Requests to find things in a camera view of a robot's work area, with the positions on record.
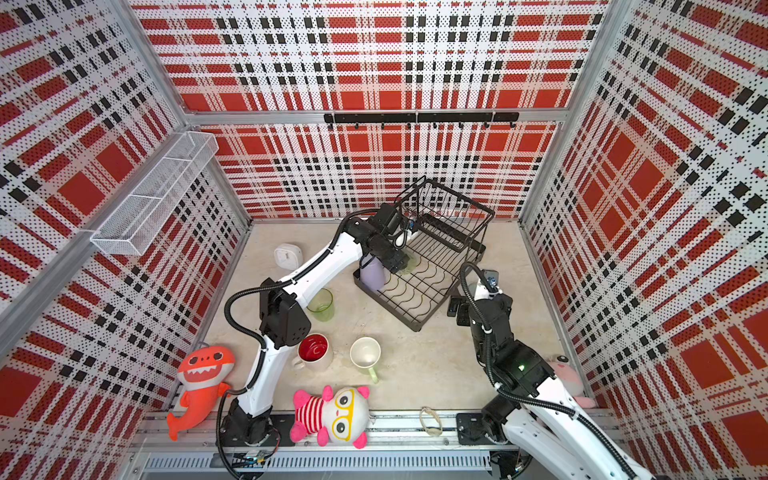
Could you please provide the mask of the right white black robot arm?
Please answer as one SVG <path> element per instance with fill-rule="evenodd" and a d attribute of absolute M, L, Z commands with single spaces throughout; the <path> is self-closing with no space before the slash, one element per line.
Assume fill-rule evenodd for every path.
<path fill-rule="evenodd" d="M 457 315 L 469 322 L 476 358 L 495 391 L 479 414 L 459 422 L 464 443 L 518 447 L 557 479 L 652 479 L 593 421 L 554 368 L 514 337 L 512 299 L 478 282 L 461 285 Z"/>

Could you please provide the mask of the tall green glass cup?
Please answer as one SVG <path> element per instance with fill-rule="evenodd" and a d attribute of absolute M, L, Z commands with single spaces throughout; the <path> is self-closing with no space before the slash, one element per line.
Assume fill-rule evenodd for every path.
<path fill-rule="evenodd" d="M 405 266 L 399 270 L 400 275 L 412 274 L 422 263 L 421 256 L 418 253 L 408 250 L 406 255 L 407 262 Z"/>

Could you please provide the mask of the black wire dish rack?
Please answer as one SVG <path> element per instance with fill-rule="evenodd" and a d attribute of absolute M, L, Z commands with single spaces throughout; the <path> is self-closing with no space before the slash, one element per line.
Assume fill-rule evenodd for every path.
<path fill-rule="evenodd" d="M 353 278 L 362 292 L 419 332 L 457 288 L 461 264 L 482 259 L 485 232 L 495 211 L 425 176 L 401 192 L 394 206 L 402 220 L 414 221 L 404 252 L 418 253 L 421 265 L 406 275 L 385 270 L 386 283 L 378 291 L 361 282 L 358 270 Z"/>

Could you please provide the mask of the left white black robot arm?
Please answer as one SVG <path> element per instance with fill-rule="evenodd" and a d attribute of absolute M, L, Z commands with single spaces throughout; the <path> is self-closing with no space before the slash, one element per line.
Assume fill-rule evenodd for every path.
<path fill-rule="evenodd" d="M 339 273 L 366 256 L 380 260 L 392 273 L 402 270 L 408 262 L 407 238 L 407 222 L 392 204 L 352 212 L 341 220 L 324 249 L 297 270 L 281 280 L 266 279 L 226 300 L 225 320 L 256 340 L 258 350 L 246 384 L 228 392 L 233 397 L 228 412 L 223 412 L 223 405 L 217 409 L 219 446 L 257 444 L 267 438 L 280 375 L 311 330 L 306 313 L 310 301 Z M 250 295 L 259 297 L 260 326 L 256 330 L 241 325 L 232 315 L 233 304 Z"/>

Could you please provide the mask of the lilac plastic cup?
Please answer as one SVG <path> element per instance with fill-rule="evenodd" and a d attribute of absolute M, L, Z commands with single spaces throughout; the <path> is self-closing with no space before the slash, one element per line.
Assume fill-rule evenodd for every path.
<path fill-rule="evenodd" d="M 385 268 L 381 261 L 372 255 L 363 259 L 359 276 L 361 282 L 372 291 L 380 290 L 386 283 Z"/>

